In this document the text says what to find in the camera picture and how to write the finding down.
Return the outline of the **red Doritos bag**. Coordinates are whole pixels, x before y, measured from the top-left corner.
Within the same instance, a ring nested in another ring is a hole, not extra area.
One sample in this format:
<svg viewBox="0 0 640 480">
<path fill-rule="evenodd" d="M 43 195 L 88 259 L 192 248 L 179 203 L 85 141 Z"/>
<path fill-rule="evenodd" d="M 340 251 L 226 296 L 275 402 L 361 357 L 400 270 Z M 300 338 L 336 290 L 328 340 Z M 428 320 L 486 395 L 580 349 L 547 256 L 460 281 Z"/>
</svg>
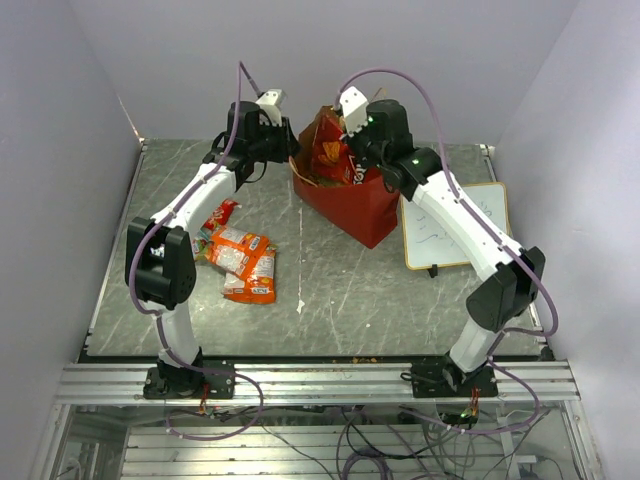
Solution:
<svg viewBox="0 0 640 480">
<path fill-rule="evenodd" d="M 311 173 L 323 186 L 340 187 L 364 182 L 365 173 L 355 161 L 351 149 L 341 140 L 341 121 L 330 107 L 317 115 L 312 141 Z"/>
</svg>

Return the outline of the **red paper bag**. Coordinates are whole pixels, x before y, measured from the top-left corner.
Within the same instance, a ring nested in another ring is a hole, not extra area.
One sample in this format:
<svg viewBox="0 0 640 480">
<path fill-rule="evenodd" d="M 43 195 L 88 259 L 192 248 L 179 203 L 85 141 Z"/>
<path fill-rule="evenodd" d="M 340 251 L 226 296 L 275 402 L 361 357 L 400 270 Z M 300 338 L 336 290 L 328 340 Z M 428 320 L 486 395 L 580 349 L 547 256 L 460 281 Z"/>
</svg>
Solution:
<svg viewBox="0 0 640 480">
<path fill-rule="evenodd" d="M 301 151 L 289 159 L 294 192 L 333 225 L 372 249 L 396 228 L 399 195 L 386 190 L 377 169 L 364 170 L 358 165 L 365 173 L 362 184 L 329 187 L 312 177 L 312 141 L 323 107 L 330 106 L 322 106 L 300 133 Z"/>
</svg>

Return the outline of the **small red snack packet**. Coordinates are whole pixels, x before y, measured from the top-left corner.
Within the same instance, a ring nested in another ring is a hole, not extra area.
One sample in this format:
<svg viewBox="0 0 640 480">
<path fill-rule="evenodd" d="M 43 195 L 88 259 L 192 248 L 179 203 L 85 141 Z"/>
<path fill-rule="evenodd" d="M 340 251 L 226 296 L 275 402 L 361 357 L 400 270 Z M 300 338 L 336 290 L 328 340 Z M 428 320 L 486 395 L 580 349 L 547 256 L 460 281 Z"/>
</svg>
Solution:
<svg viewBox="0 0 640 480">
<path fill-rule="evenodd" d="M 213 231 L 221 225 L 226 225 L 236 208 L 240 208 L 238 202 L 232 199 L 225 199 L 208 217 L 203 224 L 203 228 Z"/>
</svg>

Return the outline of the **orange Fox's candy bag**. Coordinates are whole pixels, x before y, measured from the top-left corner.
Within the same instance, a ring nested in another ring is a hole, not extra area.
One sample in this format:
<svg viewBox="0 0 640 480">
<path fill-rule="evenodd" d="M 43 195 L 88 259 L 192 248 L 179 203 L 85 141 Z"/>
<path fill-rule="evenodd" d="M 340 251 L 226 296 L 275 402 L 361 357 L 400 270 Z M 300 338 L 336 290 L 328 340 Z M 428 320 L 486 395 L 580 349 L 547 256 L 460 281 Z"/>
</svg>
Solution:
<svg viewBox="0 0 640 480">
<path fill-rule="evenodd" d="M 220 225 L 211 234 L 204 256 L 226 273 L 246 280 L 269 244 L 264 235 Z"/>
</svg>

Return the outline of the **teal Fox's mint bag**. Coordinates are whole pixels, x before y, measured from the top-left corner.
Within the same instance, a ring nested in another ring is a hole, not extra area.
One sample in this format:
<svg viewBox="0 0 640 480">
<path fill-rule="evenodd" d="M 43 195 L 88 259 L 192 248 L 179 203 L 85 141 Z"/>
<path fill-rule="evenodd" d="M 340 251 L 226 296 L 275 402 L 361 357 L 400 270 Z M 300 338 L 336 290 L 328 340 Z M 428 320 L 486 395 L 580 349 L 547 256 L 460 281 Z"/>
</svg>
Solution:
<svg viewBox="0 0 640 480">
<path fill-rule="evenodd" d="M 191 240 L 192 253 L 195 261 L 199 261 L 206 256 L 211 244 L 212 233 L 207 229 L 200 229 L 194 234 Z"/>
</svg>

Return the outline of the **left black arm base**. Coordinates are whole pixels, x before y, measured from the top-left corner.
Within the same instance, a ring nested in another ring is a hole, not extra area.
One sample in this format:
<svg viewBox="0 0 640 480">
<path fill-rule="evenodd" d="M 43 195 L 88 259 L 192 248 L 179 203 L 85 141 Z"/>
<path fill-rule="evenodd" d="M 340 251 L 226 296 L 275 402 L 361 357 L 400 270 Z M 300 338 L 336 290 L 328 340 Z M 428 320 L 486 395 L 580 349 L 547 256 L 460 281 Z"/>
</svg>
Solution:
<svg viewBox="0 0 640 480">
<path fill-rule="evenodd" d="M 143 385 L 146 400 L 180 399 L 231 399 L 235 390 L 234 368 L 229 364 L 214 362 L 222 374 L 196 372 L 158 361 L 148 370 Z"/>
</svg>

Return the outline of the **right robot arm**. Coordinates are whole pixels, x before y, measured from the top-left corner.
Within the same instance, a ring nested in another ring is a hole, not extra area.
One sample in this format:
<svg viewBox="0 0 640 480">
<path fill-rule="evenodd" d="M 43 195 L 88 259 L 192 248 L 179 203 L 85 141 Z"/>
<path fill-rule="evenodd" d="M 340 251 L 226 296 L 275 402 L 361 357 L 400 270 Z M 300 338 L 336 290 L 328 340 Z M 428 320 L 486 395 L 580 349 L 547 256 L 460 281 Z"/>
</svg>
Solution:
<svg viewBox="0 0 640 480">
<path fill-rule="evenodd" d="M 481 283 L 466 300 L 469 318 L 445 355 L 440 373 L 450 394 L 465 394 L 476 383 L 499 334 L 536 299 L 545 256 L 524 249 L 495 226 L 446 172 L 432 149 L 417 148 L 405 108 L 395 100 L 370 102 L 357 89 L 339 100 L 343 142 L 364 169 L 380 171 L 385 187 L 429 214 L 461 248 Z"/>
</svg>

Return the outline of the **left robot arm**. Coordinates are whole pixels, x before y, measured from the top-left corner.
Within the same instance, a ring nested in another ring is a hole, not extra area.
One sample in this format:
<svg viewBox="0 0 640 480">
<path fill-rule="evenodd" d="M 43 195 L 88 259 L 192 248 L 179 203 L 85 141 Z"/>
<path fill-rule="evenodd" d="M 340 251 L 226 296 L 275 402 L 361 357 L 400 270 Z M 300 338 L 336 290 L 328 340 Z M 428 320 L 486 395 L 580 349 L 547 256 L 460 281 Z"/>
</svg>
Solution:
<svg viewBox="0 0 640 480">
<path fill-rule="evenodd" d="M 248 182 L 258 163 L 284 163 L 299 150 L 281 111 L 283 91 L 236 101 L 225 131 L 213 141 L 193 179 L 150 218 L 134 218 L 126 232 L 125 282 L 134 307 L 156 321 L 161 342 L 157 369 L 182 397 L 203 387 L 188 299 L 196 283 L 192 242 L 219 204 Z"/>
</svg>

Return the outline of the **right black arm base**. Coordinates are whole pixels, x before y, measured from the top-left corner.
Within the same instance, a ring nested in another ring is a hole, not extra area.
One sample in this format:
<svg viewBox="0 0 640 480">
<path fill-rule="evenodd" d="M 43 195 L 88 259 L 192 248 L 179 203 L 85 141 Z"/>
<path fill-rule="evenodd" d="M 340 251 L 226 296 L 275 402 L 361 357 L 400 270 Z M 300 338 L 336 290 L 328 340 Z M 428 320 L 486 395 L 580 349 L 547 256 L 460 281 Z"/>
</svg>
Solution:
<svg viewBox="0 0 640 480">
<path fill-rule="evenodd" d="M 499 393 L 494 370 L 485 365 L 469 375 L 457 374 L 443 358 L 429 357 L 413 363 L 400 378 L 411 386 L 414 398 L 496 397 Z"/>
</svg>

